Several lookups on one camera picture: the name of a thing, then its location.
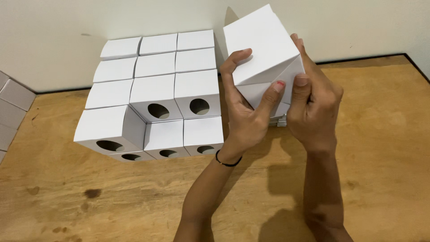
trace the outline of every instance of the finger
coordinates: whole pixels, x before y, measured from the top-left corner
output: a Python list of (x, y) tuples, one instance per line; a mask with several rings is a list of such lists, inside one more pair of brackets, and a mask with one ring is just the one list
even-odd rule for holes
[(264, 119), (270, 118), (272, 109), (279, 103), (285, 90), (283, 81), (276, 81), (264, 92), (261, 102), (255, 112)]
[(304, 73), (298, 74), (294, 78), (291, 105), (288, 110), (290, 118), (297, 119), (303, 117), (311, 91), (312, 83), (310, 77)]
[(227, 60), (221, 65), (220, 73), (225, 91), (229, 92), (235, 89), (233, 81), (233, 71), (236, 69), (237, 63), (245, 60), (252, 54), (252, 49), (238, 50), (233, 52)]

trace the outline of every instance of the white cardboard box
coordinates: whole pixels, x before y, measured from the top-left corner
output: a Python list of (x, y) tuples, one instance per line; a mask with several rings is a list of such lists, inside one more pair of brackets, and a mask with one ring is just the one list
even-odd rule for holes
[[(252, 55), (233, 72), (234, 84), (256, 108), (268, 85), (282, 80), (286, 83), (281, 102), (291, 103), (294, 77), (304, 73), (300, 53), (294, 45), (281, 21), (273, 13), (270, 5), (224, 27), (228, 54), (237, 50), (252, 48)], [(286, 110), (274, 109), (274, 113), (286, 113)]]
[(0, 124), (17, 130), (26, 111), (0, 99)]
[(176, 52), (139, 56), (136, 62), (136, 78), (173, 74)]
[(162, 54), (176, 51), (178, 34), (164, 34), (143, 37), (140, 44), (140, 56)]
[(132, 162), (132, 161), (152, 161), (155, 160), (154, 157), (150, 156), (145, 151), (128, 152), (128, 153), (118, 153), (108, 155), (114, 159), (121, 162)]
[(215, 49), (177, 52), (175, 68), (176, 73), (216, 69)]
[(92, 81), (105, 82), (133, 79), (136, 60), (137, 57), (101, 61)]
[(0, 150), (7, 151), (17, 130), (0, 124)]
[(141, 151), (145, 128), (128, 105), (84, 110), (74, 142), (105, 155)]
[(0, 71), (0, 90), (6, 84), (7, 80), (9, 80), (9, 76)]
[(214, 31), (203, 30), (178, 34), (178, 51), (215, 47)]
[(148, 124), (144, 151), (155, 159), (190, 156), (184, 148), (184, 120)]
[(4, 87), (0, 90), (0, 99), (25, 111), (30, 109), (35, 98), (36, 94), (12, 79), (7, 80)]
[(133, 79), (94, 83), (85, 109), (99, 109), (113, 106), (128, 105)]
[(108, 40), (101, 50), (100, 57), (104, 61), (137, 57), (141, 39), (142, 37)]
[(176, 74), (175, 100), (184, 118), (221, 115), (217, 70)]
[(3, 158), (5, 155), (6, 155), (6, 151), (0, 150), (0, 164), (3, 161)]
[(182, 119), (174, 92), (175, 74), (136, 78), (130, 94), (130, 105), (147, 122)]
[(184, 147), (191, 156), (215, 154), (223, 144), (221, 116), (184, 120)]

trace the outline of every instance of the dark stain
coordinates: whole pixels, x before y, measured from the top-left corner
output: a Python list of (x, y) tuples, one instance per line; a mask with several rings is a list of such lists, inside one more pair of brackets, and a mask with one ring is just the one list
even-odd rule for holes
[(48, 226), (43, 226), (43, 228), (40, 230), (40, 233), (43, 234), (48, 229)]
[(88, 199), (98, 198), (101, 194), (101, 189), (88, 189), (84, 192), (84, 195)]
[(40, 189), (40, 187), (38, 187), (38, 186), (35, 186), (35, 187), (33, 187), (33, 188), (27, 188), (27, 192), (30, 194), (30, 195), (37, 195), (38, 193), (39, 193), (39, 189)]
[(84, 211), (84, 212), (87, 212), (88, 211), (88, 208), (89, 208), (89, 205), (88, 205), (88, 203), (83, 203), (82, 205), (81, 205), (81, 209), (82, 209), (82, 211)]
[(348, 185), (349, 189), (354, 190), (355, 187), (357, 187), (359, 185), (359, 183), (356, 181), (347, 181), (347, 185)]
[(56, 227), (55, 229), (52, 230), (53, 233), (58, 233), (61, 231), (61, 227)]

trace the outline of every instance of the plywood surface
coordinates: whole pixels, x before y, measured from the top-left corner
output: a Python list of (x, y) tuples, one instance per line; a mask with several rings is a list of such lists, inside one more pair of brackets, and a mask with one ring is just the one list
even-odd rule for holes
[[(430, 85), (403, 56), (328, 64), (345, 89), (337, 159), (356, 241), (430, 240)], [(0, 165), (0, 242), (172, 241), (212, 156), (121, 163), (73, 143), (88, 90), (40, 95)], [(223, 106), (225, 134), (227, 113)], [(305, 153), (271, 127), (212, 219), (217, 242), (313, 241)]]

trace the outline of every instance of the black bracelet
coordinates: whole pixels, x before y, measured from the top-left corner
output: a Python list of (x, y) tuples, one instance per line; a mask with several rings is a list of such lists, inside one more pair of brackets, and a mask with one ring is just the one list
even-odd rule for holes
[(216, 154), (215, 154), (215, 159), (216, 159), (216, 161), (218, 161), (220, 164), (223, 164), (223, 165), (225, 165), (225, 166), (227, 166), (227, 167), (233, 167), (233, 166), (237, 166), (237, 164), (239, 164), (239, 162), (240, 162), (240, 160), (242, 159), (242, 156), (240, 157), (240, 159), (236, 162), (236, 163), (234, 163), (234, 164), (224, 164), (224, 163), (222, 163), (221, 161), (219, 161), (218, 160), (218, 152), (219, 152), (220, 150), (218, 150), (217, 152), (216, 152)]

